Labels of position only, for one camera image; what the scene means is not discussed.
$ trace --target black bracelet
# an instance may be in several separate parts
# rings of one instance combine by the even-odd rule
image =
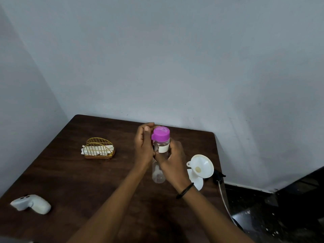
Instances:
[[[184,196],[184,194],[186,193],[186,192],[188,192],[188,190],[191,188],[193,186],[193,182],[186,188],[186,189],[184,189],[184,191],[182,191],[182,193],[180,193],[180,194],[178,194],[177,196],[176,196],[176,199],[181,199],[181,197],[182,196]]]

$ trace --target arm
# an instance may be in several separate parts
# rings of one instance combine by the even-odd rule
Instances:
[[[169,159],[166,160],[159,153],[156,153],[155,159],[159,162],[166,179],[178,193],[181,193],[191,184],[186,167],[186,156],[180,142],[171,140],[170,148]],[[182,198],[197,216],[210,242],[253,243],[248,236],[217,210],[195,186],[189,189]]]
[[[135,165],[124,181],[99,210],[68,241],[68,243],[113,242],[135,190],[152,162],[154,151],[151,131],[154,123],[141,125],[135,136]]]

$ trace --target white napkin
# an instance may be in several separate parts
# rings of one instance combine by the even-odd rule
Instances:
[[[106,145],[106,146],[84,146],[82,145],[81,154],[83,155],[104,155],[107,156],[108,154],[114,151],[113,145]]]

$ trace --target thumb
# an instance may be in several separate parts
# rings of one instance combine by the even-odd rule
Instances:
[[[163,163],[163,162],[166,161],[164,155],[163,155],[163,154],[160,154],[159,152],[155,152],[155,156],[154,156],[154,158],[155,158],[155,160],[156,160],[159,164],[161,164],[161,163]]]
[[[151,129],[148,126],[144,127],[143,145],[151,145]]]

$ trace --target hand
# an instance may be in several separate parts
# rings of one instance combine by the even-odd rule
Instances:
[[[146,171],[152,163],[153,155],[155,154],[152,141],[151,132],[156,126],[154,123],[142,124],[137,129],[134,138],[135,148],[135,165],[134,168]]]
[[[155,160],[159,162],[165,178],[181,193],[191,184],[186,166],[186,155],[181,142],[170,140],[171,155],[168,159],[156,152]]]

